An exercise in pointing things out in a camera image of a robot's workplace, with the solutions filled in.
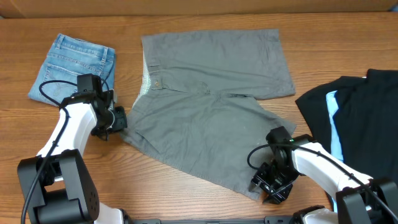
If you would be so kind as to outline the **grey cotton shorts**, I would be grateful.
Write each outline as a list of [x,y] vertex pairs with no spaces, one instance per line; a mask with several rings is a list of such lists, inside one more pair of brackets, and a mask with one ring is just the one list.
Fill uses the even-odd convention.
[[278,30],[146,35],[142,46],[142,86],[121,138],[168,166],[258,199],[249,190],[249,152],[270,130],[296,128],[259,104],[295,93]]

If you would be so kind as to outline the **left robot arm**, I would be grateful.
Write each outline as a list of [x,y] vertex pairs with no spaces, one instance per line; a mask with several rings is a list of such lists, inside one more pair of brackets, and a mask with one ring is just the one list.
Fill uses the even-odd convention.
[[113,89],[99,76],[84,74],[76,93],[58,103],[59,121],[35,157],[23,159],[17,174],[24,194],[21,223],[132,223],[123,210],[100,202],[83,161],[90,136],[105,141],[127,128]]

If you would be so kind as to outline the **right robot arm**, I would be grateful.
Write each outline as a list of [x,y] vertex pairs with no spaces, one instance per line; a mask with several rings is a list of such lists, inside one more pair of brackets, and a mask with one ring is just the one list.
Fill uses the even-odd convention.
[[332,212],[315,205],[288,218],[267,218],[274,223],[397,223],[397,185],[386,178],[373,179],[329,154],[310,135],[292,138],[280,126],[266,136],[273,158],[255,168],[249,191],[261,189],[265,203],[287,199],[300,175],[315,181],[335,202]]

